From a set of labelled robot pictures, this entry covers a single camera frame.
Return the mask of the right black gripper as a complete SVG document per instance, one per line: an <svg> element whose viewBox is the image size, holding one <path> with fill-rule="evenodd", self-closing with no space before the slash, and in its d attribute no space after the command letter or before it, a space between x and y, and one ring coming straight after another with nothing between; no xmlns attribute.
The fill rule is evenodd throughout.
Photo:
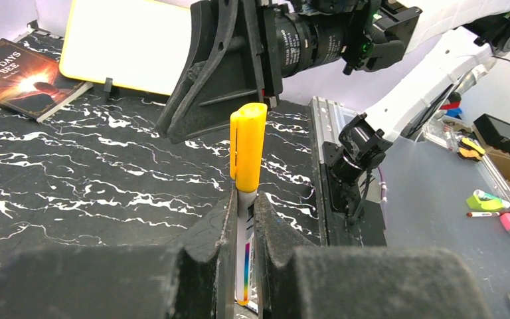
<svg viewBox="0 0 510 319"><path fill-rule="evenodd" d="M299 72L338 60L345 75L396 64L422 10L399 1L197 1L190 12L187 59L156 124L173 144L228 128L247 103L275 106L283 78Z"/></svg>

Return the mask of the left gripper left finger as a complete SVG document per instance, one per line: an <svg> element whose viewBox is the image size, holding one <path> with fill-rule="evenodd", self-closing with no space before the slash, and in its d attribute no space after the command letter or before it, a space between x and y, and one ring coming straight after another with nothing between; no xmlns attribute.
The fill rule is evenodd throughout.
<svg viewBox="0 0 510 319"><path fill-rule="evenodd" d="M232 318L235 191L163 245L27 251L0 270L0 318Z"/></svg>

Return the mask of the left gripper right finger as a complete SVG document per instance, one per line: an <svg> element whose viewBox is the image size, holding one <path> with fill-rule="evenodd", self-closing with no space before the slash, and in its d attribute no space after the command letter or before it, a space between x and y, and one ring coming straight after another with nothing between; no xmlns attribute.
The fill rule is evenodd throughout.
<svg viewBox="0 0 510 319"><path fill-rule="evenodd" d="M320 247L254 203L260 318L490 318L465 262L453 252Z"/></svg>

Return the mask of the yellow pen cap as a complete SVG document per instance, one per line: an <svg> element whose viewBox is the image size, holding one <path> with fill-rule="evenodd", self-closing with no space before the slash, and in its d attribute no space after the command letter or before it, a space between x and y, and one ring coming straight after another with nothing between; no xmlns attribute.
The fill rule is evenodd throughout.
<svg viewBox="0 0 510 319"><path fill-rule="evenodd" d="M230 115L230 176L245 193L257 190L268 107L254 102Z"/></svg>

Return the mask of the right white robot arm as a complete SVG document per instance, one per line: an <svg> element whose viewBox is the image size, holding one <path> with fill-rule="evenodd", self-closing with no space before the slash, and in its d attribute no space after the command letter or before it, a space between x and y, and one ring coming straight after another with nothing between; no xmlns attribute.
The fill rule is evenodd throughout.
<svg viewBox="0 0 510 319"><path fill-rule="evenodd" d="M157 121L179 143L230 128L237 213L250 220L260 180L266 113L282 81L344 60L344 74L376 72L440 36L386 96L340 133L327 165L334 210L359 217L357 181L420 112L433 109L475 67L510 51L510 1L198 1L183 71Z"/></svg>

